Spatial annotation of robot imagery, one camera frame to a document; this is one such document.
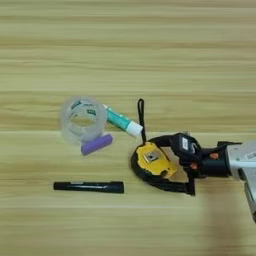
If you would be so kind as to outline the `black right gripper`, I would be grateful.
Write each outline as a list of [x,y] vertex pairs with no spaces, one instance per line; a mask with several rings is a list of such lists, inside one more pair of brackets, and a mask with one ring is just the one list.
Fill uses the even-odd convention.
[[[149,139],[157,147],[170,147],[172,145],[172,135],[162,135]],[[195,177],[229,177],[231,175],[226,154],[227,146],[222,145],[215,148],[202,148],[199,160],[193,160],[189,165],[191,171],[186,171],[187,182],[170,181],[167,178],[169,169],[163,169],[159,173],[147,170],[149,185],[160,190],[175,193],[185,193],[190,196],[195,195]]]

